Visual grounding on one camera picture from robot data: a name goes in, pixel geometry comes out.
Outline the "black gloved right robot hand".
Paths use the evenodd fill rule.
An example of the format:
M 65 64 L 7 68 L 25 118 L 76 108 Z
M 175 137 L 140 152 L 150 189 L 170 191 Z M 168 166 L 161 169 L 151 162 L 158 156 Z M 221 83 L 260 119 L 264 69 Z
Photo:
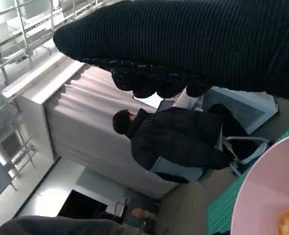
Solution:
M 220 87 L 289 99 L 289 0 L 122 0 L 53 41 L 138 98 Z

